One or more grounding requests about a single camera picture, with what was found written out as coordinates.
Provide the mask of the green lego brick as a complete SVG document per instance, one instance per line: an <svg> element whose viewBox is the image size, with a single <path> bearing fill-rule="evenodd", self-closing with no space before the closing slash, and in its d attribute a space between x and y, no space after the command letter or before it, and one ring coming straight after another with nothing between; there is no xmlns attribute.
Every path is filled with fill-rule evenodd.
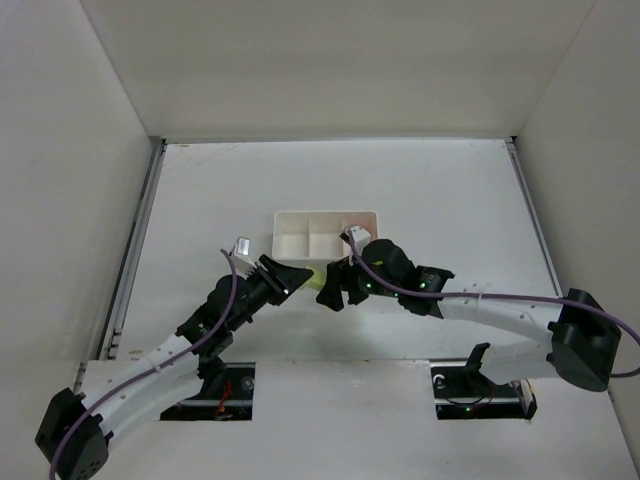
<svg viewBox="0 0 640 480"><path fill-rule="evenodd" d="M303 287L315 291L321 291L326 283L326 273L312 268L312 276L304 283Z"/></svg>

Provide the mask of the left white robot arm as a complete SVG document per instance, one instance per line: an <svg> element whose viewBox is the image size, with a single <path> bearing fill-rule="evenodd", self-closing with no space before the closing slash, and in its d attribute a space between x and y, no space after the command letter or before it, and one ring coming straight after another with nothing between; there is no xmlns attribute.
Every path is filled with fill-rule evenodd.
<svg viewBox="0 0 640 480"><path fill-rule="evenodd" d="M116 443L140 424L215 388L226 366L220 354L234 332L264 306L279 306L314 275L263 255L248 276L220 278L206 301L142 359L83 393L65 388L47 406L35 436L51 479L89 479Z"/></svg>

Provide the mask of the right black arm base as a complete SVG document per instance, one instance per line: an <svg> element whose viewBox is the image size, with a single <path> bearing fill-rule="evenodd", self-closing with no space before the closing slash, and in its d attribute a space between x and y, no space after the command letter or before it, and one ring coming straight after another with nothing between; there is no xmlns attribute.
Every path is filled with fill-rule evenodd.
<svg viewBox="0 0 640 480"><path fill-rule="evenodd" d="M497 385L480 374L482 354L489 346L476 345L465 362L430 365L438 420L533 419L538 403L528 380Z"/></svg>

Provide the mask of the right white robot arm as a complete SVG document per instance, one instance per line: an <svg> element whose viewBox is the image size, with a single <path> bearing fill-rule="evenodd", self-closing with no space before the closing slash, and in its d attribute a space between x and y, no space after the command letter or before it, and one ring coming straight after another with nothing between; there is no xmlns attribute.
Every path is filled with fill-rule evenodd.
<svg viewBox="0 0 640 480"><path fill-rule="evenodd" d="M485 325L519 336L477 344L465 365L469 377L495 385L560 378L580 389L607 389L621 339L619 324L586 291L565 297L492 292L455 281L453 272L414 264L390 240L375 240L358 256L327 266L316 301L333 311L371 296L395 299L418 316Z"/></svg>

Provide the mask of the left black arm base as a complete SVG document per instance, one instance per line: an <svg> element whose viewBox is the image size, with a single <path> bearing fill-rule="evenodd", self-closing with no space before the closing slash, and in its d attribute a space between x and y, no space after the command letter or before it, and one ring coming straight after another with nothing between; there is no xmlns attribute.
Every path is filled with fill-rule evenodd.
<svg viewBox="0 0 640 480"><path fill-rule="evenodd" d="M201 391L160 415L161 421L250 421L253 416L255 363L230 363L214 390Z"/></svg>

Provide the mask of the white three-compartment container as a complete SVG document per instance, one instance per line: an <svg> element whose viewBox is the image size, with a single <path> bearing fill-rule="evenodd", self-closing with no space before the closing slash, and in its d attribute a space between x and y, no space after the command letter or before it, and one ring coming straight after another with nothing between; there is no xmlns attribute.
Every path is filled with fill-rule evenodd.
<svg viewBox="0 0 640 480"><path fill-rule="evenodd" d="M274 214L272 257L284 262L327 263L349 251L340 239L346 227L358 225L378 238L375 211L279 211Z"/></svg>

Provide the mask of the left aluminium rail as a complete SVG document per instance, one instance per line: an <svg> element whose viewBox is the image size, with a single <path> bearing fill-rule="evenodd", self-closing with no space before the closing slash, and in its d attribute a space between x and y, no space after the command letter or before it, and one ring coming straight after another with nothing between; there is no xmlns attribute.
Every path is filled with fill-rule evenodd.
<svg viewBox="0 0 640 480"><path fill-rule="evenodd" d="M115 360L117 357L167 147L165 138L152 136L149 140L152 147L150 160L107 314L99 330L91 360Z"/></svg>

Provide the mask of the aluminium rail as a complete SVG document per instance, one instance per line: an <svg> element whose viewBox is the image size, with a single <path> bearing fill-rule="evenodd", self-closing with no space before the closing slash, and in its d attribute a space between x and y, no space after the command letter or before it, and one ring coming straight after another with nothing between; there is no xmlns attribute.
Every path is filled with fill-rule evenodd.
<svg viewBox="0 0 640 480"><path fill-rule="evenodd" d="M515 141L507 137L500 146L505 174L496 182L496 191L501 207L500 251L505 258L499 265L499 286L502 292L522 298L514 303L524 310L521 323L536 334L532 340L539 345L539 356L548 360L553 357L551 328L563 309L555 302L562 289Z"/></svg>
<svg viewBox="0 0 640 480"><path fill-rule="evenodd" d="M165 138L152 136L149 140L152 147L150 160L107 314L99 330L91 360L115 360L117 357L167 147Z"/></svg>

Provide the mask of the right aluminium rail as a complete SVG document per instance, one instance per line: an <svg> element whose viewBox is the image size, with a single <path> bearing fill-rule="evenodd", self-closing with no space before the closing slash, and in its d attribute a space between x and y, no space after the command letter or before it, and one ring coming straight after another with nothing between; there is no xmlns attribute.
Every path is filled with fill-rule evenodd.
<svg viewBox="0 0 640 480"><path fill-rule="evenodd" d="M539 356L548 360L553 357L551 328L563 309L555 302L562 289L515 141L507 137L500 146L505 174L496 182L496 191L501 207L500 251L505 258L499 265L499 286L502 292L522 298L514 303L524 310L521 323L536 334L532 340L539 345Z"/></svg>

